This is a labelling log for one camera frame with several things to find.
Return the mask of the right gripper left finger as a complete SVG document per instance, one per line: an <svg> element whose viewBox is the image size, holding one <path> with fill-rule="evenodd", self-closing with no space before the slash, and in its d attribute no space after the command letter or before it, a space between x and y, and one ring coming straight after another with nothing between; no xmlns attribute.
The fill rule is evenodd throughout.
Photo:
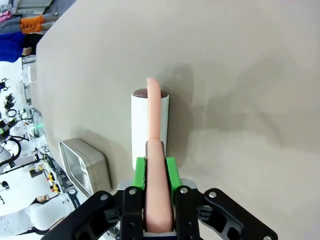
<svg viewBox="0 0 320 240"><path fill-rule="evenodd" d="M120 222L121 240L143 238L146 159L136 160L132 184L115 194L98 191L47 233L43 240L98 240Z"/></svg>

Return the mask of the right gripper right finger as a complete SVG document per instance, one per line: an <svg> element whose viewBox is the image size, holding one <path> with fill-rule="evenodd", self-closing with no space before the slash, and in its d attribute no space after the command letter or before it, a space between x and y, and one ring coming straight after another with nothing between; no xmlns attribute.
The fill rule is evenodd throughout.
<svg viewBox="0 0 320 240"><path fill-rule="evenodd" d="M218 188L204 193L183 183L176 161L166 158L167 175L179 240L199 240L199 223L222 240L276 240L278 235Z"/></svg>

